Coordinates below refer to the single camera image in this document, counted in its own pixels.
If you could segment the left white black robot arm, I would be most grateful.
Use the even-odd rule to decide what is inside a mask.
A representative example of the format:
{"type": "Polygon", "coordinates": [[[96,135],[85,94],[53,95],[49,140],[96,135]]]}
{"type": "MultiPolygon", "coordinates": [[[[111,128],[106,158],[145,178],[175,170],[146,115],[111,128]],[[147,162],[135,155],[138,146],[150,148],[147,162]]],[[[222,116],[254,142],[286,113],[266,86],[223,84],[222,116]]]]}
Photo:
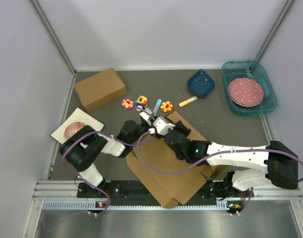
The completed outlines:
{"type": "Polygon", "coordinates": [[[104,178],[94,165],[98,155],[104,153],[118,158],[126,157],[137,145],[139,137],[152,127],[155,119],[156,116],[149,120],[141,119],[140,124],[128,120],[116,137],[97,132],[86,125],[60,146],[62,162],[68,162],[77,172],[77,176],[89,184],[88,191],[93,196],[101,196],[105,192],[105,184],[104,178]]]}

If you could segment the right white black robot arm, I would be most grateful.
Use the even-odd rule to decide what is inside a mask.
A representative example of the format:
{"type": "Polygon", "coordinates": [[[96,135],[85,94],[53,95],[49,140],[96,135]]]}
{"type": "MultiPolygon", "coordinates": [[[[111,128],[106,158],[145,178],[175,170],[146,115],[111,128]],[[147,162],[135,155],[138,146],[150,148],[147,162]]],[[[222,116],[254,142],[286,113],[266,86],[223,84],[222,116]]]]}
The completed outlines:
{"type": "Polygon", "coordinates": [[[190,140],[191,130],[181,121],[167,120],[165,144],[176,158],[196,166],[233,166],[225,178],[224,190],[230,196],[251,187],[272,184],[283,189],[298,188],[297,155],[279,141],[259,147],[226,146],[210,141],[190,140]]]}

